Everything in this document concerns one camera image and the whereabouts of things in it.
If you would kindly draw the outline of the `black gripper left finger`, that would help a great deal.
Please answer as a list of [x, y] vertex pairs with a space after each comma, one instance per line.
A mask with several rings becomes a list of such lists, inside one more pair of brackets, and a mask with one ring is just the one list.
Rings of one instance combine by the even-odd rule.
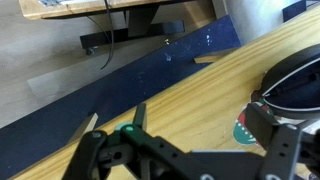
[[186, 179], [179, 160], [182, 152], [145, 129], [146, 105], [139, 104], [133, 122], [120, 124], [112, 134], [102, 130], [85, 133], [62, 180], [106, 180], [118, 165], [125, 166], [137, 180]]

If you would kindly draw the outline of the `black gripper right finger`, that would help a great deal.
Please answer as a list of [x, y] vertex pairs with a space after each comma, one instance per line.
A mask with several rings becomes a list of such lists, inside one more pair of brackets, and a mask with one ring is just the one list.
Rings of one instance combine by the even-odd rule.
[[304, 164], [320, 176], [319, 133], [304, 132], [293, 124], [280, 124], [256, 103], [245, 109], [245, 127], [266, 150], [259, 180], [294, 180], [296, 165]]

